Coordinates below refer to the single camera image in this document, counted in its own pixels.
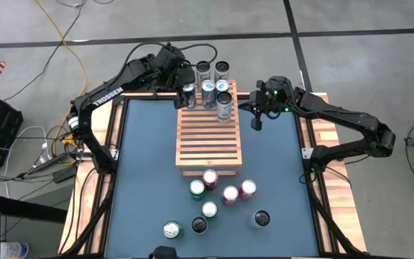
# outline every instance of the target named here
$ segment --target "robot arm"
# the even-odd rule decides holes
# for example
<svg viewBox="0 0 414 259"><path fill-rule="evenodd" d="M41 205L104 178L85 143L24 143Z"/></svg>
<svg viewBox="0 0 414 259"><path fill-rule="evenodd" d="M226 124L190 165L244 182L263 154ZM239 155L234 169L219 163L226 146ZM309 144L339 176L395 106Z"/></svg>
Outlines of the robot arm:
<svg viewBox="0 0 414 259"><path fill-rule="evenodd" d="M265 114L279 115L283 109L289 109L299 117L306 119L325 119L335 124L356 130L364 136L357 140L334 147L318 145L306 149L304 158L309 160L311 169L325 171L332 160L340 160L356 155L367 154L375 158L391 156L394 148L395 134L378 118L364 112L352 112L341 107L327 104L321 97L308 93L301 88L292 89L290 80L283 76L273 76L268 82L258 81L260 90L250 94L249 101L241 105L255 115L252 128L261 130L260 117Z"/></svg>

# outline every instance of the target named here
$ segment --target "gray floor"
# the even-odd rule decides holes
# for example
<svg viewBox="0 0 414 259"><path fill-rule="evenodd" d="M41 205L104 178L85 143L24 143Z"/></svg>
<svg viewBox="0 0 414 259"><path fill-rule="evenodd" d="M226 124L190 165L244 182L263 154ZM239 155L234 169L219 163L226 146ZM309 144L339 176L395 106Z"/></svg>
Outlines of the gray floor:
<svg viewBox="0 0 414 259"><path fill-rule="evenodd" d="M77 10L55 1L41 2L65 31ZM301 32L414 28L414 0L290 2ZM68 39L237 32L289 32L282 1L116 0L105 6L88 1ZM53 40L58 40L58 36L33 0L0 0L0 43ZM294 85L302 83L290 38L210 43L218 48L218 58L231 64L231 77L237 79L240 91L251 91L256 80L267 80L272 75L288 76ZM368 250L375 255L414 258L414 177L406 163L403 144L414 124L414 34L302 38L301 44L314 91L328 92L333 104L379 117L396 133L396 148L391 158L349 165L348 172ZM88 89L114 76L132 47L130 44L73 47L85 63ZM0 97L12 95L38 74L52 50L53 47L0 49L0 61L7 64L0 79ZM135 52L135 57L156 50L143 47ZM208 49L190 50L186 54L193 62L211 55ZM48 72L10 104L22 110L23 127L41 125L48 129L60 122L68 102L81 86L77 61L61 48ZM26 134L42 135L35 129ZM349 142L359 135L340 128L339 137L342 142ZM9 175L28 169L41 144L41 140L18 142ZM414 165L414 149L410 151L410 159ZM11 196L18 198L37 187L12 183ZM60 187L50 185L37 194ZM0 183L0 195L4 194L4 185Z"/></svg>

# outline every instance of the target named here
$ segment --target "pink can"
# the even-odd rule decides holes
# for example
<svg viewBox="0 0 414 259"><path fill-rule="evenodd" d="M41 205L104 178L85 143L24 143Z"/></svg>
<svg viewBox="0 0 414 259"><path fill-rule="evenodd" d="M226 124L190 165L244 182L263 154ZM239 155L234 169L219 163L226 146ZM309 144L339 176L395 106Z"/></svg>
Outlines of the pink can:
<svg viewBox="0 0 414 259"><path fill-rule="evenodd" d="M237 201L238 196L239 192L237 191L236 187L227 186L221 193L221 200L225 205L231 205Z"/></svg>
<svg viewBox="0 0 414 259"><path fill-rule="evenodd" d="M245 180L239 187L239 197L241 199L250 199L257 191L257 185L252 180Z"/></svg>

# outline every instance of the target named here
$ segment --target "white cable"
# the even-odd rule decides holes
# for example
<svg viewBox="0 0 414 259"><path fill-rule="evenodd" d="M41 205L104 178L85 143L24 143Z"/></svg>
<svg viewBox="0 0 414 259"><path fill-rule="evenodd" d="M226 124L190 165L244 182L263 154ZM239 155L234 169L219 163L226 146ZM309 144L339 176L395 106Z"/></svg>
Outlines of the white cable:
<svg viewBox="0 0 414 259"><path fill-rule="evenodd" d="M22 136L22 134L23 134L23 132L25 132L25 130L34 129L34 128L38 128L38 129L42 130L42 133L44 133L44 143L47 145L47 135L46 135L46 131L44 130L44 127L42 127L42 126L31 126L31 127L24 128L22 130L22 132L20 132L20 134L14 140L14 143L12 143L11 147L9 148L9 153L7 153L6 170L4 171L4 178L6 178L6 176L7 176L7 168L9 167L9 157L11 156L12 147L14 147L15 142L17 142L17 140L19 139L20 136ZM7 181L5 181L4 184L6 185L7 198L10 199L11 197L9 195L9 185L7 184Z"/></svg>

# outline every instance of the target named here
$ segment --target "can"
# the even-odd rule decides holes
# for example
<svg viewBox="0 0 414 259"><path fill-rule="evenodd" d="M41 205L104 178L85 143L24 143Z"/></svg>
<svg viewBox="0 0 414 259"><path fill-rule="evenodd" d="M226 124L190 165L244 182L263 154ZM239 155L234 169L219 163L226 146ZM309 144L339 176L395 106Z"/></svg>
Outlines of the can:
<svg viewBox="0 0 414 259"><path fill-rule="evenodd" d="M206 109L212 109L215 104L215 84L212 80L202 82L202 105Z"/></svg>
<svg viewBox="0 0 414 259"><path fill-rule="evenodd" d="M233 96L228 92L221 92L216 97L216 113L219 122L228 122L233 109Z"/></svg>
<svg viewBox="0 0 414 259"><path fill-rule="evenodd" d="M164 236L168 239L177 239L183 236L183 228L176 221L169 221L164 226Z"/></svg>
<svg viewBox="0 0 414 259"><path fill-rule="evenodd" d="M183 87L183 92L188 96L188 109L196 107L196 88L194 86L194 83L190 83Z"/></svg>
<svg viewBox="0 0 414 259"><path fill-rule="evenodd" d="M200 201L206 196L206 186L199 180L194 180L190 183L190 192L193 199Z"/></svg>
<svg viewBox="0 0 414 259"><path fill-rule="evenodd" d="M202 174L202 181L206 185L207 190L213 190L219 182L219 175L215 170L208 169Z"/></svg>
<svg viewBox="0 0 414 259"><path fill-rule="evenodd" d="M229 90L229 82L228 81L226 81L226 80L218 80L216 83L215 83L215 92L216 92L216 95L219 95L221 92L224 92L224 91L228 91Z"/></svg>
<svg viewBox="0 0 414 259"><path fill-rule="evenodd" d="M208 223L203 217L196 217L191 222L191 229L198 235L201 235L207 231Z"/></svg>
<svg viewBox="0 0 414 259"><path fill-rule="evenodd" d="M225 205L234 204L237 201L239 192L234 186L227 186L221 193L221 200Z"/></svg>
<svg viewBox="0 0 414 259"><path fill-rule="evenodd" d="M198 82L198 90L201 89L205 80L211 80L210 64L207 61L200 61L195 65L195 77Z"/></svg>
<svg viewBox="0 0 414 259"><path fill-rule="evenodd" d="M249 219L249 227L252 229L259 229L266 227L270 223L270 215L266 211L258 211L252 214Z"/></svg>
<svg viewBox="0 0 414 259"><path fill-rule="evenodd" d="M202 205L202 215L208 221L214 220L218 214L218 211L219 209L213 201L207 201L204 205Z"/></svg>
<svg viewBox="0 0 414 259"><path fill-rule="evenodd" d="M250 199L257 191L257 185L252 180L245 180L239 187L239 197L241 199Z"/></svg>
<svg viewBox="0 0 414 259"><path fill-rule="evenodd" d="M228 80L229 64L226 61L219 61L215 64L215 82L218 80Z"/></svg>

